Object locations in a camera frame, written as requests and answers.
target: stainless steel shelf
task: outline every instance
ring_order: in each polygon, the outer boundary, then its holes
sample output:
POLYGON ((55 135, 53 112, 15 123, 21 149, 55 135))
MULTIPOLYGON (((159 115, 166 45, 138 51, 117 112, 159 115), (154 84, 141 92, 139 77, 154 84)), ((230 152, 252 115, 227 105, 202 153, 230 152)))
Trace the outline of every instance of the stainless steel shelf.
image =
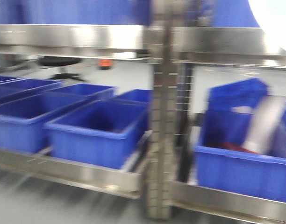
POLYGON ((0 25, 0 53, 140 60, 150 33, 135 25, 0 25))
POLYGON ((67 184, 137 199, 141 195, 144 172, 148 163, 146 132, 121 169, 105 168, 80 162, 48 157, 42 152, 34 155, 0 150, 0 169, 29 174, 52 182, 67 184))
POLYGON ((258 224, 286 223, 286 203, 171 182, 172 205, 258 224))
POLYGON ((260 28, 175 27, 177 62, 286 69, 286 51, 260 28))

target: blue crate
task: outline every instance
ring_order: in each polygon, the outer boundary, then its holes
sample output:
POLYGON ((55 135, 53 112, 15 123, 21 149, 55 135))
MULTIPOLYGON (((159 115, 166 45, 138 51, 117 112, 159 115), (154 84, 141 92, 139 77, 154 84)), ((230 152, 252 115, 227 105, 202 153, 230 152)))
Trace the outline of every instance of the blue crate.
POLYGON ((113 99, 125 103, 129 102, 134 104, 149 104, 151 102, 151 94, 151 90, 135 89, 116 96, 113 99))
POLYGON ((30 24, 150 24, 150 0, 25 0, 30 24))
POLYGON ((205 146, 223 141, 241 144, 248 122, 236 123, 236 120, 242 121, 247 116, 207 111, 195 147, 198 184, 286 202, 286 159, 205 146))
POLYGON ((26 96, 36 95, 42 91, 60 87, 62 81, 51 79, 18 79, 11 82, 1 83, 0 87, 21 90, 26 96))
POLYGON ((9 81, 13 81, 16 79, 20 79, 19 77, 12 77, 12 76, 1 76, 0 75, 0 84, 1 83, 5 83, 5 82, 9 82, 9 81))
POLYGON ((87 100, 110 99, 116 87, 79 83, 50 90, 60 95, 79 96, 87 100))
POLYGON ((146 128, 147 109, 96 101, 46 124, 57 158, 119 169, 146 128))
POLYGON ((22 23, 22 0, 0 0, 0 24, 22 23))
POLYGON ((0 148, 26 153, 40 151, 49 145, 44 123, 83 102, 79 98, 44 93, 1 104, 0 148))
POLYGON ((216 0, 211 26, 259 27, 248 0, 216 0))
POLYGON ((21 94, 21 90, 0 87, 0 104, 23 98, 25 94, 21 94))
POLYGON ((208 110, 233 111, 240 106, 254 109, 267 95, 267 85, 258 78, 214 87, 210 89, 208 110))

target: metal shelf frame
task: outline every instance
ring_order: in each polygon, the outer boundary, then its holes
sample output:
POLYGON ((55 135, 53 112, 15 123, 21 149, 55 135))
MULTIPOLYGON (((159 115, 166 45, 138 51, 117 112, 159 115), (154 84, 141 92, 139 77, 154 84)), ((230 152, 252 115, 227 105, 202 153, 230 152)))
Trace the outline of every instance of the metal shelf frame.
MULTIPOLYGON (((286 70, 286 51, 260 28, 175 27, 173 53, 174 62, 182 68, 179 75, 191 83, 196 65, 286 70)), ((182 116, 181 120, 188 119, 187 113, 182 116)), ((182 130, 185 136, 187 129, 182 130)), ((190 155, 186 144, 180 145, 183 157, 190 155)), ((197 186, 183 177, 191 166, 190 161, 180 160, 180 173, 170 181, 171 205, 258 224, 286 223, 286 203, 197 186)))
POLYGON ((0 25, 0 53, 141 60, 150 32, 135 25, 0 25))
POLYGON ((203 188, 175 175, 180 166, 190 167, 188 111, 196 65, 286 70, 286 52, 261 29, 188 27, 200 19, 187 19, 188 5, 189 0, 153 0, 148 28, 0 25, 2 54, 142 61, 153 65, 154 75, 150 145, 132 172, 3 151, 0 168, 132 199, 145 182, 147 215, 156 219, 169 219, 176 206, 254 223, 286 223, 286 203, 203 188))

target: storage bin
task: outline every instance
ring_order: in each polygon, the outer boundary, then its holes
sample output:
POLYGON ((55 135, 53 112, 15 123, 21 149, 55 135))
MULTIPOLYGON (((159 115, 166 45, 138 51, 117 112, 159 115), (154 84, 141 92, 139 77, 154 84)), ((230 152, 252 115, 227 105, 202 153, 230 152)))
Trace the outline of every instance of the storage bin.
POLYGON ((30 24, 149 25, 150 0, 25 0, 30 24))
POLYGON ((0 148, 36 153, 47 147, 43 124, 83 104, 74 97, 41 94, 0 105, 0 148))
POLYGON ((209 92, 208 110, 236 112, 242 106, 252 110, 267 95, 267 85, 258 78, 214 87, 209 92))
POLYGON ((22 24, 22 0, 0 0, 0 24, 22 24))
POLYGON ((21 90, 24 97, 36 95, 42 91, 50 90, 61 86, 62 81, 51 79, 19 79, 11 82, 1 83, 0 87, 21 90))
POLYGON ((9 82, 9 81, 13 81, 16 79, 20 79, 20 78, 19 77, 12 77, 12 76, 0 76, 0 84, 5 83, 5 82, 9 82))
POLYGON ((259 27, 248 0, 204 0, 203 2, 209 1, 214 8, 211 26, 259 27))
POLYGON ((151 90, 135 89, 114 97, 114 100, 134 104, 149 104, 151 102, 151 90))
POLYGON ((286 159, 207 146, 241 145, 250 114, 207 111, 195 158, 200 186, 286 202, 286 159))
POLYGON ((50 90, 59 95, 79 96, 87 100, 109 99, 116 87, 79 83, 50 90))
POLYGON ((21 94, 21 90, 0 87, 0 104, 20 99, 23 97, 24 94, 21 94))
POLYGON ((146 129, 147 109, 96 101, 47 123, 54 157, 119 169, 146 129))

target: gray floor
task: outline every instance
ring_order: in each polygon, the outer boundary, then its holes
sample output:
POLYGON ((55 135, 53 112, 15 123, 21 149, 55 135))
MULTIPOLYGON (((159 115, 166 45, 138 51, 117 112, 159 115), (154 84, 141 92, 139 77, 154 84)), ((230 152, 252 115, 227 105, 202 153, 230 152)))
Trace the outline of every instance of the gray floor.
POLYGON ((237 224, 174 209, 170 221, 146 218, 144 199, 130 200, 0 171, 0 224, 237 224))

